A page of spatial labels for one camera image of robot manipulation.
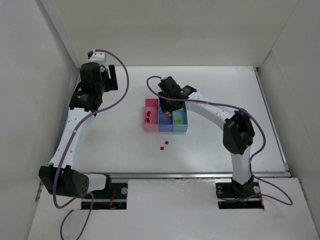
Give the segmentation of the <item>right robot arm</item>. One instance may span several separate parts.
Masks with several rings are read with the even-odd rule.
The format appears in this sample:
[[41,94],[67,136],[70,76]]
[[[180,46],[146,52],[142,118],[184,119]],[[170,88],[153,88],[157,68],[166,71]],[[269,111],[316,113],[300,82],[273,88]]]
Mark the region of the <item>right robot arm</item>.
[[211,121],[222,130],[222,144],[230,152],[232,163],[231,184],[234,190],[244,192],[253,182],[250,173],[250,153],[255,131],[250,117],[235,107],[211,105],[195,88],[181,88],[171,77],[158,84],[161,108],[164,111],[186,109]]

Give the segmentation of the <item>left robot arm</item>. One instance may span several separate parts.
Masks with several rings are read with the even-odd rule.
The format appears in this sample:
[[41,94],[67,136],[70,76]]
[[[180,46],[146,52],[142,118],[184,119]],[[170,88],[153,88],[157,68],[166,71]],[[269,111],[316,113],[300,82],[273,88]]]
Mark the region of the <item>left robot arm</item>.
[[38,172],[49,194],[83,199],[94,191],[110,193],[112,182],[109,175],[81,173],[76,161],[96,111],[103,102],[103,94],[117,89],[114,65],[87,62],[81,66],[80,82],[68,105],[67,120],[58,148],[49,165],[41,166]]

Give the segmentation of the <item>pink container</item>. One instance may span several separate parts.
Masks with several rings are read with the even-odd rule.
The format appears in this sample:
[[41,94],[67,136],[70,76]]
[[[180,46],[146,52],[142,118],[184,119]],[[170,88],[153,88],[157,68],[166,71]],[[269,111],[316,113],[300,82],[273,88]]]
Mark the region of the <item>pink container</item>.
[[[151,111],[150,117],[147,116],[148,111]],[[143,127],[146,132],[159,131],[159,100],[157,98],[145,99]]]

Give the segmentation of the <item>light blue container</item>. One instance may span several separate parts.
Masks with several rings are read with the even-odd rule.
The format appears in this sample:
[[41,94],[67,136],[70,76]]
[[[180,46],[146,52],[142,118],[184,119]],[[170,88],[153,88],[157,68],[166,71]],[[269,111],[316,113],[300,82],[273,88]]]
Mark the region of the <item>light blue container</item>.
[[[175,117],[182,117],[182,124],[176,125],[175,124]],[[187,110],[184,109],[184,111],[172,112],[172,118],[173,118],[173,132],[178,132],[178,133],[186,133],[188,130],[188,115],[187,115]]]

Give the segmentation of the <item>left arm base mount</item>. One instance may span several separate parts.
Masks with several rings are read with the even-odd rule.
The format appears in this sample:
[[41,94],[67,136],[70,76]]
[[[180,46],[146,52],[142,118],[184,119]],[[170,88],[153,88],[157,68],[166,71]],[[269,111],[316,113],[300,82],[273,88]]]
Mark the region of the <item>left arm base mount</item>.
[[95,190],[92,192],[94,202],[93,210],[126,210],[128,183],[116,182],[110,185],[108,191]]

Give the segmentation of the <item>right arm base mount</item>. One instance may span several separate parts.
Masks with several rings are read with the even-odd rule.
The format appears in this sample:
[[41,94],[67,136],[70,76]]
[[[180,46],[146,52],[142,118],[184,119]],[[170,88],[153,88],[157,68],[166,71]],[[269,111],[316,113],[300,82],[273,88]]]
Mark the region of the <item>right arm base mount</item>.
[[220,210],[265,209],[263,199],[260,196],[260,185],[257,181],[252,182],[244,189],[237,189],[232,182],[218,182],[215,186]]

